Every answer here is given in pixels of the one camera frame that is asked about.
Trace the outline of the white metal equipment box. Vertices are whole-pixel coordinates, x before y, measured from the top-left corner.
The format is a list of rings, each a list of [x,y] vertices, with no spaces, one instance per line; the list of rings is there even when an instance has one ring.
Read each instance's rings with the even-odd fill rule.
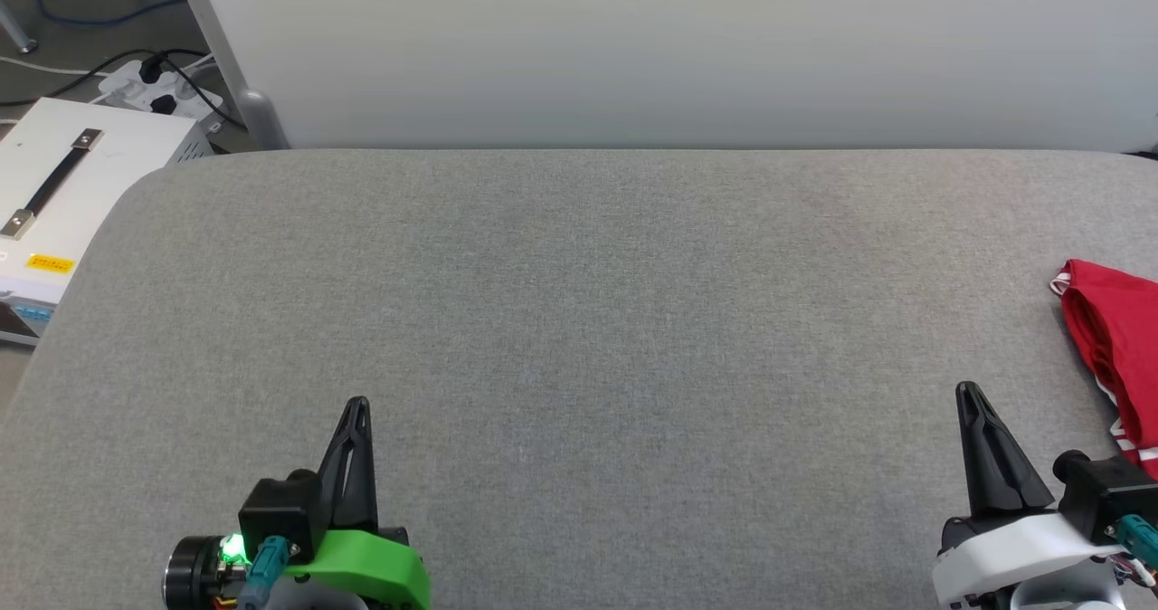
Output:
[[[91,238],[137,181],[214,155],[191,119],[44,98],[0,139],[0,229],[86,128],[104,131],[22,238],[0,238],[0,341],[41,341]]]

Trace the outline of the red basketball jersey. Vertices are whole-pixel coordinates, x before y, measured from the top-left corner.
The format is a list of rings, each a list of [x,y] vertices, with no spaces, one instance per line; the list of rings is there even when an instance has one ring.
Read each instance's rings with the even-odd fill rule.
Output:
[[[1070,259],[1049,287],[1082,361],[1116,407],[1117,449],[1158,482],[1158,281]]]

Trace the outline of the white partition panel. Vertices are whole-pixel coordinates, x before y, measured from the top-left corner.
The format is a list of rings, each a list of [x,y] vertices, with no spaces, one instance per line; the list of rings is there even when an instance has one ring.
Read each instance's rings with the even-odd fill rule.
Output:
[[[1158,144],[1158,0],[211,0],[290,148]]]

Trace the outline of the grey metal furniture leg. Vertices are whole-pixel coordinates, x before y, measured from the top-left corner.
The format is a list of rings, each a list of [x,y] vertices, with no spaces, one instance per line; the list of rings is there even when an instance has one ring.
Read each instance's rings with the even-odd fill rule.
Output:
[[[15,14],[10,12],[10,8],[0,0],[0,28],[3,28],[5,34],[7,34],[15,45],[16,50],[21,54],[29,54],[38,49],[38,42],[34,41],[32,36],[25,32],[25,29],[20,24]]]

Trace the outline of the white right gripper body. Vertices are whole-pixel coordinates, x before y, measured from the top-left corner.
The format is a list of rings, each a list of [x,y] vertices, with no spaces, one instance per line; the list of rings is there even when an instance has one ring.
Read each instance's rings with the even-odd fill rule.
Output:
[[[932,568],[939,607],[1126,607],[1124,549],[1084,539],[1058,510],[995,528],[952,519],[943,535],[959,543]]]

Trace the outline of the white power strip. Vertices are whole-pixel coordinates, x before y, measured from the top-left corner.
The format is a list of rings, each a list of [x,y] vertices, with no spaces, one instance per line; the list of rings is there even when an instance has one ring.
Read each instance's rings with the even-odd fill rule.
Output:
[[[177,69],[153,67],[141,59],[132,59],[103,78],[98,91],[98,98],[91,100],[94,104],[191,119],[207,135],[226,124],[226,102],[221,96],[200,91]]]

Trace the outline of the grey partition post with foot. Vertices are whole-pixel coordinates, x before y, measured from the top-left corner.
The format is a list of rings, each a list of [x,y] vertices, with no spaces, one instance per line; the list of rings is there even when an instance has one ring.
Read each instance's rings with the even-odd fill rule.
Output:
[[[199,24],[208,47],[217,57],[223,82],[229,90],[234,109],[245,124],[249,135],[252,135],[263,149],[286,149],[290,142],[284,135],[272,102],[263,93],[249,87],[229,41],[226,30],[211,0],[186,0]]]

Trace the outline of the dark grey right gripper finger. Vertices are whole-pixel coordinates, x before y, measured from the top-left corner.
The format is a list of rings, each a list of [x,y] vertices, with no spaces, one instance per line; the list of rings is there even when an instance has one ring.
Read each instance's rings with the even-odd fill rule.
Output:
[[[1001,465],[1006,427],[974,382],[955,389],[963,472],[972,515],[994,516],[1011,510],[1011,490]]]
[[[1031,464],[1029,457],[1007,427],[1001,465],[1011,490],[1009,512],[1043,512],[1054,504],[1054,495],[1046,482],[1039,476],[1038,469]]]

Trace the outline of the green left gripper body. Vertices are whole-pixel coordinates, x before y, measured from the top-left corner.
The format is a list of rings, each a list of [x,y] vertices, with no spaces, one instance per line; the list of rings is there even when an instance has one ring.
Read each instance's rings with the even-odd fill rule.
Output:
[[[310,563],[287,563],[264,610],[431,610],[427,569],[403,536],[324,532]],[[163,573],[163,607],[237,610],[251,563],[241,532],[178,541]]]

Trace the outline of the grey fabric sofa cushion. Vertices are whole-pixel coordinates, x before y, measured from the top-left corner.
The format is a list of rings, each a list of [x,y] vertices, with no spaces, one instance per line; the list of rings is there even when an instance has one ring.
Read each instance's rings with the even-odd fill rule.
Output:
[[[1115,451],[1048,288],[1158,281],[1158,162],[294,149],[120,197],[0,422],[0,610],[162,610],[177,541],[371,400],[432,605],[935,610],[953,391]]]

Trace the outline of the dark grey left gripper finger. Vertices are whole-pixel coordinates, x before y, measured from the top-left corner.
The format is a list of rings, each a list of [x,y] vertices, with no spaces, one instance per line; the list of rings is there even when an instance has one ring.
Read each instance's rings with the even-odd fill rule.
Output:
[[[327,453],[318,466],[318,478],[329,527],[336,530],[362,528],[362,399],[345,404]]]
[[[374,441],[369,400],[353,399],[353,527],[379,531]]]

